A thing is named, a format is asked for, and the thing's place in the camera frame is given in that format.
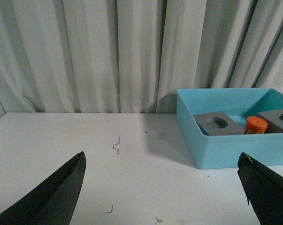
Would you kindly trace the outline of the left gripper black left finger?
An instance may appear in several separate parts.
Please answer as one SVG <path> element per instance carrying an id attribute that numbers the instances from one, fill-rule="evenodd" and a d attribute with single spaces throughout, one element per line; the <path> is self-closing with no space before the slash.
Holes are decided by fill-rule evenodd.
<path id="1" fill-rule="evenodd" d="M 0 213 L 0 225 L 69 225 L 85 169 L 86 157 L 80 152 Z"/>

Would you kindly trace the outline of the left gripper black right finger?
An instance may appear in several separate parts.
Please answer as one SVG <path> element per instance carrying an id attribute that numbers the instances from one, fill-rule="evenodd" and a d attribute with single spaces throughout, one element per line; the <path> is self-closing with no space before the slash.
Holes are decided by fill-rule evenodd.
<path id="1" fill-rule="evenodd" d="M 256 159 L 241 153 L 238 175 L 261 225 L 283 225 L 283 177 Z"/>

